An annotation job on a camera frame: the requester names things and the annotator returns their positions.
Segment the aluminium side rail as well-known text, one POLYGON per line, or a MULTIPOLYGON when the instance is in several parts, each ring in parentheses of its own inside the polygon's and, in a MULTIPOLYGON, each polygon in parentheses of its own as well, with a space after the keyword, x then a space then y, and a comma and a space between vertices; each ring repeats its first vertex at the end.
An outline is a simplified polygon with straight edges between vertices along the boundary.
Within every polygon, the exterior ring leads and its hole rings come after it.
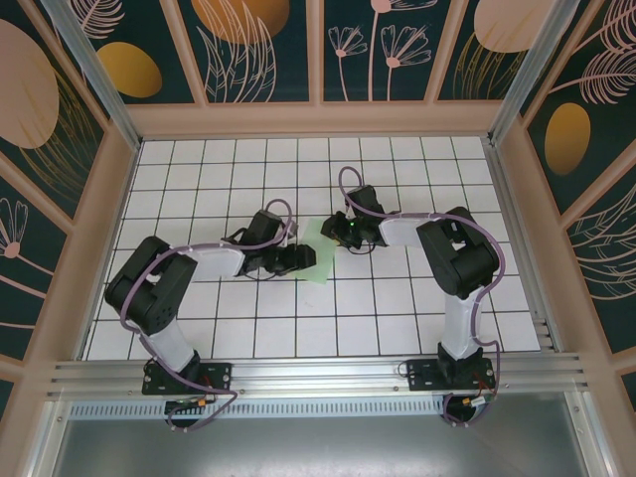
POLYGON ((498 149, 487 138, 482 140, 482 146, 541 348, 543 351, 561 353, 564 351, 562 339, 542 284, 521 209, 513 194, 512 183, 507 177, 498 149))

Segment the long aluminium mounting rail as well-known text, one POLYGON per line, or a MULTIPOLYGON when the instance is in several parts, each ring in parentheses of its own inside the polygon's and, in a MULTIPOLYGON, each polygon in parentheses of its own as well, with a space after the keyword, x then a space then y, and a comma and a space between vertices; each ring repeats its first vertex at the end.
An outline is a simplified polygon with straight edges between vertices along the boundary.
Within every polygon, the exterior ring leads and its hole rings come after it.
MULTIPOLYGON (((405 396, 404 357, 238 359, 232 389, 245 398, 405 396)), ((54 365, 45 381, 53 399, 141 398, 143 360, 73 361, 54 365)), ((589 378, 574 353, 505 353, 499 392, 577 392, 589 378)))

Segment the grey metal sheet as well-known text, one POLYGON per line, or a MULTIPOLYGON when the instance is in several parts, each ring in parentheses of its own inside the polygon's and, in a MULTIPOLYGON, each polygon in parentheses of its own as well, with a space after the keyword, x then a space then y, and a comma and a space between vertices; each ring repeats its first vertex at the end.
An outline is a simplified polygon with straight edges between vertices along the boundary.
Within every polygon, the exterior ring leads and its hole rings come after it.
POLYGON ((499 398, 475 425, 437 415, 71 420, 52 477, 605 477, 565 397, 499 398))

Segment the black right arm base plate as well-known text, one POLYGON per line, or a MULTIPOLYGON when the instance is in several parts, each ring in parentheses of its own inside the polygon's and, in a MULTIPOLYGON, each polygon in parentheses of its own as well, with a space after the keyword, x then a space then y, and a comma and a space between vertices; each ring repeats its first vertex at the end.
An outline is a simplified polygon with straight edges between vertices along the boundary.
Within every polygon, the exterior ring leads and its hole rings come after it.
POLYGON ((488 359, 482 359, 477 365, 469 365, 454 378, 447 378, 435 359, 407 360, 402 372, 412 392, 478 391, 480 385, 486 389, 493 389, 496 385, 493 366, 488 359))

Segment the aluminium frame post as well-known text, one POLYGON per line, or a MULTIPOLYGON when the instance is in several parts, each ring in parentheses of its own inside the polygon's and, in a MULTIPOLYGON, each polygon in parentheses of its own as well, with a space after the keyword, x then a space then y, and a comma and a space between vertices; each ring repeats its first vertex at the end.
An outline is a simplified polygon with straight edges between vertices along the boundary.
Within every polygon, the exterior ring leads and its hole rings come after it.
POLYGON ((105 40, 125 17, 122 0, 39 0, 126 143, 137 152, 140 136, 91 40, 105 40))
POLYGON ((496 148, 501 143, 513 125, 521 107, 571 23, 579 2, 580 0, 555 0, 549 10, 488 130, 488 144, 492 148, 496 148))

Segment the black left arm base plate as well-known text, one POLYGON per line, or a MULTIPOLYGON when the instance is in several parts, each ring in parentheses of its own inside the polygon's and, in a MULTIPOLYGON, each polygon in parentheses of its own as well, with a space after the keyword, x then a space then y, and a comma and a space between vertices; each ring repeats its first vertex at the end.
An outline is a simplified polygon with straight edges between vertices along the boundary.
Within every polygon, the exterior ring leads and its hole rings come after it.
MULTIPOLYGON (((184 385, 175 380, 163 367, 154 361, 145 364, 141 393, 144 396, 193 396, 203 391, 184 385)), ((232 379, 232 365, 229 363, 199 363, 188 366, 184 378, 199 386, 228 390, 232 379)))

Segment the light green cloth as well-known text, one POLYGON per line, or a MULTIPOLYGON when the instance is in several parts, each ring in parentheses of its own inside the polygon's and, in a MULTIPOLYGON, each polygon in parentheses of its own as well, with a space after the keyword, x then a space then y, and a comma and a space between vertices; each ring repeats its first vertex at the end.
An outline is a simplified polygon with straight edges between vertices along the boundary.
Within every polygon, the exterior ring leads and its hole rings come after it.
POLYGON ((324 219, 308 218, 301 223, 301 236, 298 244, 312 247, 316 254, 316 264, 299 271, 293 276, 318 284, 325 284, 332 275, 337 243, 321 234, 324 219))

